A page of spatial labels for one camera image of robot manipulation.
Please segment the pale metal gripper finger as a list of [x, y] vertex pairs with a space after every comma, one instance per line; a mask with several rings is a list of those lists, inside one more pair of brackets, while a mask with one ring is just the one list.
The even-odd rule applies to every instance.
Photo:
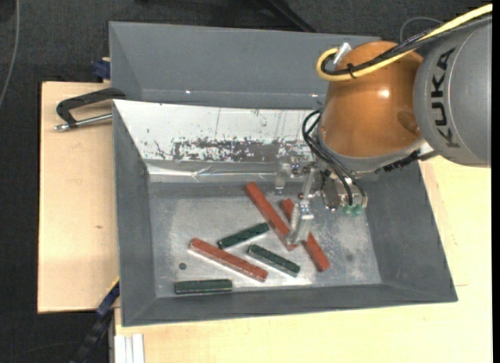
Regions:
[[283, 194], [290, 182], [300, 179], [302, 170], [303, 164], [300, 162], [281, 162], [273, 177], [275, 194]]
[[314, 214], [308, 202], [286, 201], [286, 216], [290, 225], [290, 231], [286, 235], [286, 246], [292, 251], [302, 241], [308, 240], [314, 224]]

